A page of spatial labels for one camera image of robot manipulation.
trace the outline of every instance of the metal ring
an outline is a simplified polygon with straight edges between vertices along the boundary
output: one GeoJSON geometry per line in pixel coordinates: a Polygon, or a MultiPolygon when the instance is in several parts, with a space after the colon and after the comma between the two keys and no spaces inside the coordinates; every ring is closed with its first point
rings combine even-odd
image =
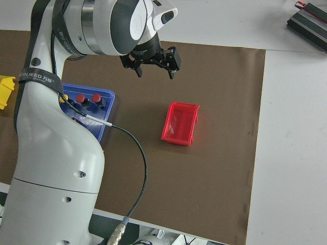
{"type": "Polygon", "coordinates": [[[93,29],[93,10],[95,0],[85,0],[82,8],[82,30],[89,48],[98,55],[104,55],[98,45],[93,29]]]}

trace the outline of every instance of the velcro strap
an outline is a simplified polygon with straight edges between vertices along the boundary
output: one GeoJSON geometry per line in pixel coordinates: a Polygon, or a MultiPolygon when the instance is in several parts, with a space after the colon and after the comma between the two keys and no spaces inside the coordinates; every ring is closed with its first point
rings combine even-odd
{"type": "Polygon", "coordinates": [[[23,68],[19,75],[19,83],[26,83],[30,81],[43,84],[46,87],[63,94],[61,79],[57,75],[46,70],[31,67],[23,68]]]}
{"type": "Polygon", "coordinates": [[[69,52],[71,55],[84,56],[84,54],[78,52],[78,50],[74,47],[63,17],[69,3],[70,0],[56,0],[53,7],[52,30],[67,52],[69,52]]]}

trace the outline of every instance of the brown mat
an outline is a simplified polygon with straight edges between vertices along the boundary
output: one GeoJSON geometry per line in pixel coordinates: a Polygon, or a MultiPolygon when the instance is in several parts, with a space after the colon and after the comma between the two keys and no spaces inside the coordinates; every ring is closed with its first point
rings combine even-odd
{"type": "MultiPolygon", "coordinates": [[[[18,76],[28,32],[0,31],[0,74],[18,76]]],[[[133,218],[207,239],[244,245],[250,207],[264,71],[264,50],[185,43],[174,80],[154,66],[143,77],[119,57],[90,56],[66,62],[63,81],[111,89],[110,121],[131,131],[149,162],[145,196],[133,218]],[[161,141],[172,101],[199,104],[191,146],[161,141]]],[[[0,111],[0,182],[10,184],[17,158],[12,126],[15,96],[0,111]]],[[[143,181],[143,162],[130,138],[106,129],[106,165],[96,208],[126,215],[143,181]]]]}

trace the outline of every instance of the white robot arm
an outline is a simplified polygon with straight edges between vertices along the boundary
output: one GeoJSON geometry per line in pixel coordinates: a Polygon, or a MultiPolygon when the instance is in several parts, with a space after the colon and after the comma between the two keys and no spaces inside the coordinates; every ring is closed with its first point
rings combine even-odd
{"type": "MultiPolygon", "coordinates": [[[[64,62],[71,55],[118,55],[139,76],[139,66],[151,63],[172,78],[180,60],[174,47],[161,48],[157,30],[176,15],[167,0],[36,1],[15,108],[18,161],[0,245],[104,244],[88,232],[104,155],[95,137],[59,107],[64,62]]],[[[118,243],[126,222],[107,244],[118,243]]]]}

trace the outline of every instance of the white tabletop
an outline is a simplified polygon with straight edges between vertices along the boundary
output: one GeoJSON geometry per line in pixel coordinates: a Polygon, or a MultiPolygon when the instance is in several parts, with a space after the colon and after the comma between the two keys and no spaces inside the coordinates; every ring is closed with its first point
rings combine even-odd
{"type": "MultiPolygon", "coordinates": [[[[327,55],[286,28],[296,1],[173,2],[161,40],[268,50],[247,244],[325,244],[327,55]]],[[[33,3],[0,0],[0,29],[29,30],[33,3]]]]}

